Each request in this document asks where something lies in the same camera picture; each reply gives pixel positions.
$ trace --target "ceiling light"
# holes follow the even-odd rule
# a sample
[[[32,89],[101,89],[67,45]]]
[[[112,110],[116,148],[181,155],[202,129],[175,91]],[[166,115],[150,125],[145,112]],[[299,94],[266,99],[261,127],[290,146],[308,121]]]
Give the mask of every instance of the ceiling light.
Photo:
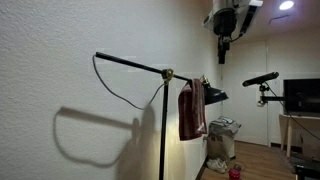
[[[294,5],[293,1],[284,1],[283,3],[281,3],[279,9],[280,10],[287,10],[292,8],[292,6]]]

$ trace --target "ceiling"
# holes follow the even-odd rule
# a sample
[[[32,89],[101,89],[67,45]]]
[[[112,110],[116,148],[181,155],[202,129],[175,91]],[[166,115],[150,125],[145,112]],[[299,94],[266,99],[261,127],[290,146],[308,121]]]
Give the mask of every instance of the ceiling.
[[[283,1],[264,0],[242,42],[320,26],[320,0],[293,0],[293,8],[281,11],[279,6]]]

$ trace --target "wooden desk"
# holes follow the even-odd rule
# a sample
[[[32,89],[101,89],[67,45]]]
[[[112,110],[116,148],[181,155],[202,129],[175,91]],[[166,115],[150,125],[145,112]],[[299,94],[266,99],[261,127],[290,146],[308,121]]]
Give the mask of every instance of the wooden desk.
[[[307,116],[303,116],[303,117],[292,116],[292,117],[294,119],[296,119],[297,121],[299,121],[299,120],[318,120],[318,121],[320,121],[319,117],[307,117]],[[291,144],[292,144],[292,129],[293,129],[294,120],[290,116],[283,115],[283,114],[279,115],[279,120],[280,121],[284,121],[284,120],[287,121],[284,136],[281,138],[281,149],[283,149],[283,147],[284,147],[284,142],[285,142],[286,134],[287,134],[287,157],[290,157]]]

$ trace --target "stand clamp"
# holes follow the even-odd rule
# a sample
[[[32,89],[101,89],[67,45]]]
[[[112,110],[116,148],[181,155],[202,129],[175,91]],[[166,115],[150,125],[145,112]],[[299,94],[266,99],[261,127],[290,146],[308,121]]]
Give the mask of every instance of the stand clamp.
[[[172,69],[164,69],[164,70],[162,70],[161,75],[162,75],[162,79],[164,80],[164,84],[168,85],[169,81],[173,77],[173,70]]]

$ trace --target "red towel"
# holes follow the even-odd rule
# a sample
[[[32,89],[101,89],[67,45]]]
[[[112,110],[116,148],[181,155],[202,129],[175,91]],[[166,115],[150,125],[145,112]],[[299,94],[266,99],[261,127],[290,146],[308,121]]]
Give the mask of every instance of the red towel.
[[[186,85],[178,98],[180,140],[191,140],[207,134],[204,89],[199,79]]]

